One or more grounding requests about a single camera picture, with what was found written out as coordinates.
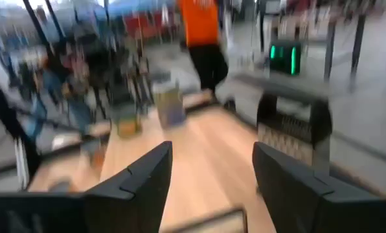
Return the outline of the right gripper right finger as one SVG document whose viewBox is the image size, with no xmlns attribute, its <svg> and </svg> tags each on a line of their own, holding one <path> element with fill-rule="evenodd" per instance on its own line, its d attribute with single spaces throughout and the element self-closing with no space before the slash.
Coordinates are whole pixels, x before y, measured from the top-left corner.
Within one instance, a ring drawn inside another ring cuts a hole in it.
<svg viewBox="0 0 386 233">
<path fill-rule="evenodd" d="M 386 198 L 253 145 L 259 192 L 277 233 L 386 233 Z"/>
</svg>

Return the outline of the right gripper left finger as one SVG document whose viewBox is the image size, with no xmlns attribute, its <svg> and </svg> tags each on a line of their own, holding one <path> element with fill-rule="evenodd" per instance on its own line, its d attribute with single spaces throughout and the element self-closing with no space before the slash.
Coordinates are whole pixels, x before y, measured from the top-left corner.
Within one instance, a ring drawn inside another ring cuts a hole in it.
<svg viewBox="0 0 386 233">
<path fill-rule="evenodd" d="M 0 192 L 0 233 L 158 233 L 171 173 L 164 141 L 84 192 Z"/>
</svg>

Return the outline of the tall green orange can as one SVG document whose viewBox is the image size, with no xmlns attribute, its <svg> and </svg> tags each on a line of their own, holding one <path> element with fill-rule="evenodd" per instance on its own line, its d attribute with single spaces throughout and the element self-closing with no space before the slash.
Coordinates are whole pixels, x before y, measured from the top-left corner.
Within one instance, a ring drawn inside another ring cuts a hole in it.
<svg viewBox="0 0 386 233">
<path fill-rule="evenodd" d="M 132 105 L 114 108 L 111 118 L 119 137 L 130 137 L 141 130 L 140 114 L 137 108 Z"/>
</svg>

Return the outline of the pineapple label can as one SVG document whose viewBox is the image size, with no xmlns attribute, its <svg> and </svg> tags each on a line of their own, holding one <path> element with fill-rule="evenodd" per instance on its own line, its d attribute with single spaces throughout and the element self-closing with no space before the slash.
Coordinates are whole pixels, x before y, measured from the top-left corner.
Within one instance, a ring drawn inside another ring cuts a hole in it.
<svg viewBox="0 0 386 233">
<path fill-rule="evenodd" d="M 185 108 L 178 82 L 155 83 L 153 100 L 162 128 L 177 126 L 185 121 Z"/>
</svg>

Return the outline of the black computer green light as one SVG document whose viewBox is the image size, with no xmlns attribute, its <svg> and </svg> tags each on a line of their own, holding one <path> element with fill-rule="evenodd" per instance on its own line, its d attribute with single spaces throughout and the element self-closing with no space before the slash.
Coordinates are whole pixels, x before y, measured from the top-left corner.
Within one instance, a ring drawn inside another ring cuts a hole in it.
<svg viewBox="0 0 386 233">
<path fill-rule="evenodd" d="M 276 40 L 269 49 L 269 68 L 296 76 L 301 71 L 302 43 L 294 40 Z"/>
</svg>

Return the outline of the person in orange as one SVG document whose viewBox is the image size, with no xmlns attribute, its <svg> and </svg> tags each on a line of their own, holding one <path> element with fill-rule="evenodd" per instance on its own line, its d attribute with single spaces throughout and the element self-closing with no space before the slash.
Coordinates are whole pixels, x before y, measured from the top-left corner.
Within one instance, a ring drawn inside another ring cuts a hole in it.
<svg viewBox="0 0 386 233">
<path fill-rule="evenodd" d="M 202 90 L 216 93 L 229 71 L 219 41 L 216 0 L 177 0 L 185 28 L 187 50 Z"/>
</svg>

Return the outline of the wooden shelf black frame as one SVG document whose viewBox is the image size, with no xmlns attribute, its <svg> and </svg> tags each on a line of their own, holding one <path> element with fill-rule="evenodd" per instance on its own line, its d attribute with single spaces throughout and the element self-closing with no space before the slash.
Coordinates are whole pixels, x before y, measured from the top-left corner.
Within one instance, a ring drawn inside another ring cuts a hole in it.
<svg viewBox="0 0 386 233">
<path fill-rule="evenodd" d="M 248 233 L 275 233 L 256 192 L 252 150 L 257 136 L 221 107 L 192 113 L 184 124 L 166 130 L 151 111 L 140 133 L 120 138 L 111 132 L 101 168 L 92 169 L 83 153 L 59 158 L 40 168 L 30 188 L 46 191 L 66 178 L 72 180 L 73 190 L 84 191 L 166 140 L 173 144 L 173 163 L 161 232 L 241 206 L 247 212 Z"/>
</svg>

